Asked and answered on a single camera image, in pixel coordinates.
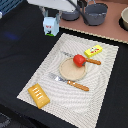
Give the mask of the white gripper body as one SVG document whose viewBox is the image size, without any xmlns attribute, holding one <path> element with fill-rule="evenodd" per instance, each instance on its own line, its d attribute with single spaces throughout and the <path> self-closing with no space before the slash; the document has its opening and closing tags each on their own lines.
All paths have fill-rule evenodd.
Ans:
<svg viewBox="0 0 128 128">
<path fill-rule="evenodd" d="M 29 4 L 73 12 L 75 7 L 68 0 L 27 0 Z"/>
</svg>

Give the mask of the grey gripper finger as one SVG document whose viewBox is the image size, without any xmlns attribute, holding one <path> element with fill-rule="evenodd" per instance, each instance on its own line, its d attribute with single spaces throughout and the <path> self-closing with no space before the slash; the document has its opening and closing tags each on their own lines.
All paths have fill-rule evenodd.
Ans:
<svg viewBox="0 0 128 128">
<path fill-rule="evenodd" d="M 44 7 L 42 7 L 41 10 L 42 10 L 42 14 L 43 14 L 44 18 L 48 17 L 48 10 L 46 10 Z"/>
<path fill-rule="evenodd" d="M 56 14 L 56 20 L 57 20 L 57 22 L 60 22 L 61 15 L 62 15 L 62 11 L 59 10 L 59 12 Z"/>
</svg>

